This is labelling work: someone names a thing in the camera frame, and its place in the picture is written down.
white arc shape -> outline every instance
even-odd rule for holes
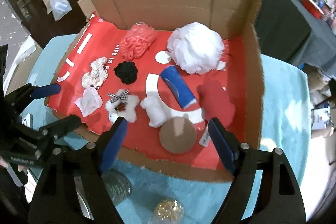
[[[161,106],[164,109],[164,112],[167,114],[168,118],[171,119],[172,117],[185,117],[188,115],[188,119],[193,123],[197,124],[200,122],[204,122],[204,119],[202,117],[202,108],[198,108],[196,110],[192,111],[179,111],[172,109],[171,107],[168,107],[164,101],[162,101],[160,95],[159,95],[159,90],[158,90],[158,80],[159,80],[159,75],[155,75],[152,73],[149,73],[147,75],[146,79],[146,94],[147,96],[150,95],[157,95],[159,100],[161,101]]]
[[[77,53],[81,54],[82,51],[84,50],[84,47],[86,46],[86,44],[89,42],[90,38],[91,38],[92,34],[88,33],[87,36],[84,38],[82,44],[79,46]]]
[[[70,72],[66,72],[65,75],[63,75],[62,77],[58,77],[57,78],[57,82],[62,82],[64,81],[65,79],[67,79],[68,77],[70,76]]]
[[[65,63],[67,63],[69,66],[71,66],[71,67],[73,67],[74,65],[75,65],[75,63],[74,62],[72,62],[70,59],[66,59],[65,60]]]

black pom pom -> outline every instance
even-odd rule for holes
[[[129,85],[137,80],[138,69],[132,61],[124,61],[114,68],[114,73],[123,84]]]

blue towel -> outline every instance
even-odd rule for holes
[[[50,83],[59,60],[76,35],[53,38],[38,58],[31,75],[37,73],[35,85]],[[299,69],[282,61],[261,55],[264,70],[265,94],[263,97],[262,150],[282,148],[288,157],[295,176],[302,181],[310,140],[310,110],[307,76]],[[51,110],[43,106],[43,99],[33,101],[23,117],[33,115],[33,127],[57,120]],[[64,140],[74,149],[85,143],[75,133]],[[185,209],[183,224],[211,223],[221,206],[230,183],[193,182],[168,177],[117,160],[114,168],[123,172],[132,183],[131,196],[117,206],[126,224],[148,224],[152,211],[161,200],[178,199]],[[258,171],[244,218],[252,214],[261,179]]]

plush toy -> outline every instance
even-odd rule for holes
[[[211,80],[199,85],[197,92],[205,120],[210,121],[212,117],[217,117],[225,128],[229,127],[236,107],[230,102],[229,93],[223,89],[222,84],[218,80]]]
[[[167,121],[167,115],[162,109],[160,99],[157,96],[149,95],[141,101],[140,106],[147,112],[150,127],[160,127]]]
[[[118,117],[124,117],[127,122],[134,123],[137,120],[135,112],[136,106],[139,104],[139,97],[131,94],[128,90],[120,89],[117,93],[108,93],[111,97],[105,103],[105,109],[109,112],[109,120],[114,123]]]

gray cloth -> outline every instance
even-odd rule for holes
[[[263,0],[255,29],[262,54],[296,67],[310,64],[336,79],[336,37],[299,0]]]

